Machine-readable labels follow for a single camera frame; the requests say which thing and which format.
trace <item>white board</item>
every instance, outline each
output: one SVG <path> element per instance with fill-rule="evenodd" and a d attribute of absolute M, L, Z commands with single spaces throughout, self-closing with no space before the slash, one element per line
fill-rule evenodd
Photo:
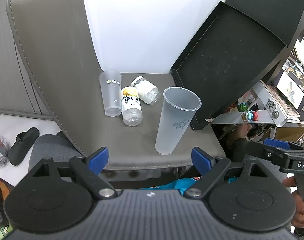
<path fill-rule="evenodd" d="M 219 1 L 84 0 L 101 68 L 169 73 Z"/>

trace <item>plastic cup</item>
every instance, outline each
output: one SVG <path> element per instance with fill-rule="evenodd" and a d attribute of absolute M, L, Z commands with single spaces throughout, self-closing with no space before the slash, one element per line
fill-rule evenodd
<path fill-rule="evenodd" d="M 192 91 L 180 87 L 165 89 L 163 96 L 155 149 L 159 154 L 166 155 L 173 152 L 195 112 L 201 107 L 201 100 Z"/>
<path fill-rule="evenodd" d="M 105 70 L 99 76 L 105 115 L 118 116 L 121 107 L 122 75 L 115 70 Z"/>

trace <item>white bottle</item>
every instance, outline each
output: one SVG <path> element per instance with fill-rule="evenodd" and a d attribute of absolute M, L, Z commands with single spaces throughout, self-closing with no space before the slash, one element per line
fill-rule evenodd
<path fill-rule="evenodd" d="M 125 87 L 121 95 L 123 122 L 129 126 L 138 125 L 143 118 L 138 90 L 134 87 Z"/>
<path fill-rule="evenodd" d="M 159 90 L 150 81 L 147 81 L 144 77 L 139 76 L 132 81 L 132 87 L 138 90 L 139 98 L 148 105 L 156 103 L 160 96 Z"/>

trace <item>toy figurine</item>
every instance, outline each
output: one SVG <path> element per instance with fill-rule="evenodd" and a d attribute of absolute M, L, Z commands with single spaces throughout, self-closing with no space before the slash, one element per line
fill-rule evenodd
<path fill-rule="evenodd" d="M 245 122 L 258 121 L 257 111 L 248 111 L 242 114 L 242 120 Z"/>
<path fill-rule="evenodd" d="M 238 104 L 237 109 L 239 112 L 242 113 L 242 112 L 248 111 L 248 107 L 249 107 L 248 104 L 243 102 L 243 103 Z"/>

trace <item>blue gripper pad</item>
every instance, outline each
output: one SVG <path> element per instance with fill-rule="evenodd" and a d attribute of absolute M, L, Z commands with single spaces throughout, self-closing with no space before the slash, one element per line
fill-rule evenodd
<path fill-rule="evenodd" d="M 193 165 L 203 176 L 215 165 L 215 158 L 201 150 L 199 147 L 194 147 L 191 152 Z"/>
<path fill-rule="evenodd" d="M 289 143 L 285 142 L 285 141 L 280 141 L 280 140 L 276 140 L 276 139 L 266 138 L 263 141 L 263 144 L 264 145 L 273 146 L 273 147 L 279 147 L 279 148 L 284 149 L 284 150 L 290 150 Z"/>
<path fill-rule="evenodd" d="M 105 165 L 107 165 L 108 160 L 109 150 L 106 147 L 101 147 L 96 152 L 86 157 L 85 164 L 96 175 L 99 175 L 100 172 L 104 169 Z"/>

